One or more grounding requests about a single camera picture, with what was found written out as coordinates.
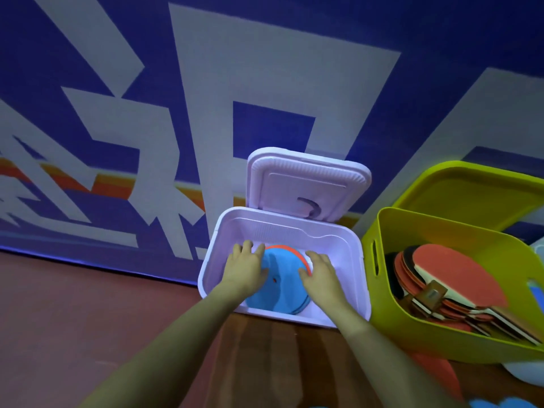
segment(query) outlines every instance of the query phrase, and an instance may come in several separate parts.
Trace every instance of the blue disc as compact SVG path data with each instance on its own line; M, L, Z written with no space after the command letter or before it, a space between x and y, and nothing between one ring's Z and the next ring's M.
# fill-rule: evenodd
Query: blue disc
M298 272L305 266L294 253L281 247L266 249L261 267L268 268L268 278L257 293L246 299L249 307L296 314L308 305L309 296Z

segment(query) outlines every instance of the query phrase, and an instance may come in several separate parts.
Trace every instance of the open lid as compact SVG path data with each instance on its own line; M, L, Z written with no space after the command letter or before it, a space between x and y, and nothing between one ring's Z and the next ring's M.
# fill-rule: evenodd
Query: open lid
M393 207L503 231L543 204L543 179L450 161L424 171Z
M263 147L248 157L246 206L335 222L370 184L360 163Z

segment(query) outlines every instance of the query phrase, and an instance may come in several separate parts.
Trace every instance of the wooden table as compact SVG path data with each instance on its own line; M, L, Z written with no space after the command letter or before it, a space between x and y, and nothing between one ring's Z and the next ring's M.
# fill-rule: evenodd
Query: wooden table
M466 401L507 397L544 407L544 388L501 365L452 362ZM380 407L364 372L337 330L233 314L220 339L208 408Z

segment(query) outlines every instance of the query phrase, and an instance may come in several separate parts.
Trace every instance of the white container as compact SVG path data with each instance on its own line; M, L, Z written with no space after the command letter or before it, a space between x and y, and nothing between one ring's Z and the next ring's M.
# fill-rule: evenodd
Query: white container
M359 163L276 147L255 150L248 157L247 207L227 209L217 220L199 274L200 295L205 298L221 281L234 244L250 239L254 248L281 244L302 254L327 254L349 303L369 320L361 241L352 230L330 222L341 218L370 184L370 171ZM236 312L334 327L312 301L297 315L249 308L245 302Z

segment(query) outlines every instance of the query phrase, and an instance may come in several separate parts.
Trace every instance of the right hand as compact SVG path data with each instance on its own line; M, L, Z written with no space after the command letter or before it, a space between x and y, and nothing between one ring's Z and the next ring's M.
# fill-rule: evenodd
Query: right hand
M308 275L306 269L301 267L299 275L309 297L325 313L329 313L338 307L349 307L350 305L345 298L344 290L329 257L312 251L307 251L306 254L312 260L313 271L311 275Z

